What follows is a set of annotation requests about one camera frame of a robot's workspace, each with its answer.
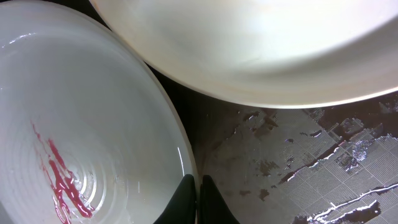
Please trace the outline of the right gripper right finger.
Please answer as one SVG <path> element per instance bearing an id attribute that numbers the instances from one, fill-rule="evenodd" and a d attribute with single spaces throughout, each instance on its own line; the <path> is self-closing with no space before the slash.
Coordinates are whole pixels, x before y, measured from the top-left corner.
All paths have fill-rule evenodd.
<path id="1" fill-rule="evenodd" d="M 210 175 L 200 186 L 200 224 L 239 224 Z"/>

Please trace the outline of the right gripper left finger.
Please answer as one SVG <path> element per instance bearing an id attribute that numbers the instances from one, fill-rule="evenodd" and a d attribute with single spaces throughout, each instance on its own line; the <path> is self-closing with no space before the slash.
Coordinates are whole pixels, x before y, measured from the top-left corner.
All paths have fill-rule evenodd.
<path id="1" fill-rule="evenodd" d="M 194 224 L 196 196 L 195 179 L 191 174 L 187 174 L 154 224 Z"/>

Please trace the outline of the white plate front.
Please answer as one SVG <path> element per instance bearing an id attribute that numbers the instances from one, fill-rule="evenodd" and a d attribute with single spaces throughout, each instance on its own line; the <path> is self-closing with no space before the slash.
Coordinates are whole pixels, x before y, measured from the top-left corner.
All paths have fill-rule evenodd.
<path id="1" fill-rule="evenodd" d="M 197 172 L 147 65 L 91 17 L 1 3 L 1 222 L 154 223 Z"/>

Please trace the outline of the white plate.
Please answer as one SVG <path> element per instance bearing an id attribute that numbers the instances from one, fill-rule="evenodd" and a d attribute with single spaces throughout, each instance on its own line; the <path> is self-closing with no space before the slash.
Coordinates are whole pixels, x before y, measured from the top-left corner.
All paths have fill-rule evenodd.
<path id="1" fill-rule="evenodd" d="M 91 17 L 1 3 L 1 222 L 154 223 L 197 172 L 147 65 Z"/>
<path id="2" fill-rule="evenodd" d="M 168 78 L 221 100 L 314 108 L 397 90 L 397 0 L 92 0 Z"/>

